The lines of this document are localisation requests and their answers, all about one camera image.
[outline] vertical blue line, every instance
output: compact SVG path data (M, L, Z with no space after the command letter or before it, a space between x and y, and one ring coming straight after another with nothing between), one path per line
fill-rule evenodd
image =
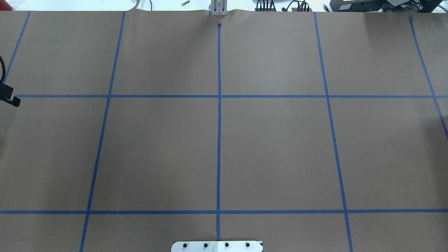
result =
M8 69L6 70L6 74L4 76L4 83L6 84L6 80L8 79L9 71L13 66L14 58L16 57L17 50L19 49L20 42L22 41L23 33L25 32L26 25L28 24L28 20L30 19L31 11L28 12L26 16L25 23L23 24L22 31L20 32L19 39L17 40L16 47L14 48L13 55L11 56L11 61L9 62Z
M330 127L331 127L331 130L332 130L333 147L334 147L334 150L335 150L337 173L338 173L338 177L339 177L340 194L341 194L341 197L342 197L342 205L344 207L344 217L345 217L345 227L347 229L347 239L349 241L350 252L353 252L353 244L352 244L352 235L351 235L351 231L350 231L349 214L347 212L347 202L345 201L344 182L342 180L342 172L341 172L341 169L340 169L339 151L338 151L337 142L336 142L336 134L335 134L335 128L334 128L334 123L333 123L332 107L331 107L331 104L330 104L330 96L328 94L327 75L325 74L325 66L323 64L322 46L320 44L319 26L317 24L316 12L314 12L314 25L316 26L317 45L318 45L318 48L319 48L320 66L322 68L323 85L325 87L325 96L327 97L328 117L330 119Z
M415 35L414 24L412 22L413 16L409 17L409 23L411 24L412 36L414 36L415 46L417 47L418 56L420 57L420 61L422 62L423 70L425 71L426 80L428 81L429 89L431 89L432 99L434 100L435 107L437 108L437 113L439 113L440 122L442 123L442 127L445 131L445 136L448 140L448 130L445 124L444 117L442 115L442 111L440 111L439 103L437 101L437 97L435 96L434 87L432 86L431 79L429 78L428 69L426 68L425 61L423 60L422 52L420 51L420 46L418 45L417 36Z
M82 230L81 245L79 246L79 252L82 252L84 250L84 242L86 240L87 225L89 224L89 216L90 216L90 209L92 207L93 191L95 189L96 175L98 172L99 156L101 154L101 148L103 146L104 130L106 129L106 121L108 118L109 104L110 104L112 87L113 87L113 80L115 78L115 68L116 68L116 62L118 60L118 53L120 51L121 35L123 34L123 26L125 24L125 16L126 16L126 11L123 12L123 16L121 18L120 33L118 35L118 42L116 45L115 59L113 62L112 75L111 75L111 82L109 84L108 99L106 102L106 109L104 110L103 126L101 127L101 135L99 137L98 151L96 153L95 168L93 170L92 184L90 185L89 201L87 203L87 213L86 213L86 218L84 220L84 228Z
M221 23L218 23L218 147L216 169L216 240L220 239L220 210L221 210Z

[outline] white metal bracket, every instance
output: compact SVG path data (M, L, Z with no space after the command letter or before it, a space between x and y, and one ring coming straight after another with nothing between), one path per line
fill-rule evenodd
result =
M227 16L227 0L211 0L210 14L212 16Z
M171 252L263 252L260 241L175 242Z

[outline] blue grid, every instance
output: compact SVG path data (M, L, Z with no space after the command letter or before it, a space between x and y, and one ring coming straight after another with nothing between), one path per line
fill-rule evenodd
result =
M9 71L13 65L14 58L16 56L17 50L20 45L20 41L22 40L26 25L28 23L28 20L30 18L31 11L28 12L25 22L23 24L20 36L18 38L18 41L16 43L16 47L14 49L13 55L11 57L11 61L8 65L8 69L5 76L5 82L8 77ZM95 168L93 172L92 177L92 183L90 187L90 193L89 193L89 200L87 204L86 211L59 211L59 210L0 210L0 214L84 214L85 217L85 223L83 227L82 232L82 239L80 244L80 252L84 249L84 242L86 238L87 233L87 227L88 227L88 221L90 215L101 215L101 214L107 214L107 215L113 215L113 214L143 214L143 215L171 215L171 214L213 214L216 215L216 238L217 240L220 239L220 215L221 214L344 214L345 217L345 224L346 224L346 230L347 230L347 238L349 243L349 249L352 252L353 251L353 245L351 240L351 233L350 233L350 224L349 224L349 213L448 213L448 209L347 209L347 203L345 199L345 191L344 191L344 184L343 184L343 178L342 178L342 172L339 162L339 154L337 149L337 141L336 141L336 134L334 130L334 124L333 124L333 116L332 116L332 110L331 110L331 104L330 99L334 98L396 98L396 99L433 99L435 103L435 107L437 109L438 115L440 117L440 121L442 124L442 127L444 129L445 135L448 139L448 130L444 121L444 118L442 116L439 103L437 99L448 99L448 96L437 96L435 94L434 88L431 83L431 79L429 77L426 64L424 62L422 53L420 51L420 47L418 45L417 36L415 34L414 24L413 24L413 17L411 16L409 18L410 28L414 37L415 45L418 51L418 55L420 57L420 60L422 62L422 67L424 69L426 79L428 81L428 85L430 87L432 95L430 96L400 96L400 95L394 95L394 96L388 96L388 95L330 95L328 93L328 87L327 87L327 78L325 74L325 66L323 62L323 54L322 54L322 47L320 43L320 37L319 37L319 27L318 27L318 21L316 13L314 13L314 24L316 29L316 36L317 36L317 42L318 42L318 48L319 48L319 57L321 62L321 68L322 68L322 76L323 76L323 83L325 88L325 95L222 95L221 93L221 23L218 23L218 95L112 95L112 88L113 88L113 81L115 77L115 70L116 70L116 64L118 60L118 54L120 50L120 43L121 43L121 37L123 33L123 27L125 22L125 16L126 12L123 12L122 20L121 20L121 26L120 26L120 32L118 36L117 41L117 47L116 47L116 53L115 53L115 59L112 69L112 75L109 85L109 91L107 95L17 95L17 97L20 98L107 98L106 102L106 108L104 111L104 118L103 118L103 125L101 128L101 134L98 144L98 151L97 156L95 160ZM101 147L103 143L104 138L104 131L106 127L106 121L108 116L108 109L110 104L111 98L218 98L218 132L217 132L217 180L216 180L216 210L179 210L179 211L95 211L91 210L91 204L92 204L92 198L93 198L93 192L95 188L95 181L96 181L96 175L98 171L98 164L99 164L99 158L101 154ZM343 203L343 209L334 209L334 210L221 210L220 209L220 166L221 166L221 100L222 98L322 98L326 99L327 101L327 108L328 108L328 116L330 120L330 127L332 130L332 138L333 138L333 146L335 151L335 158L336 158L336 166L338 170L338 177L340 182L340 191L341 191L341 199Z

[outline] label sticker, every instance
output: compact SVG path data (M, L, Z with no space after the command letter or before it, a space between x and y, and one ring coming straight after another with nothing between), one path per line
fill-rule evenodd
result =
M339 7L339 10L350 9L350 6L352 6L352 4L343 4Z

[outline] red object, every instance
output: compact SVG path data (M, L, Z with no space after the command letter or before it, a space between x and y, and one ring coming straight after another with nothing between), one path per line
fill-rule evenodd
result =
M13 8L6 2L6 0L0 0L0 10L13 10Z

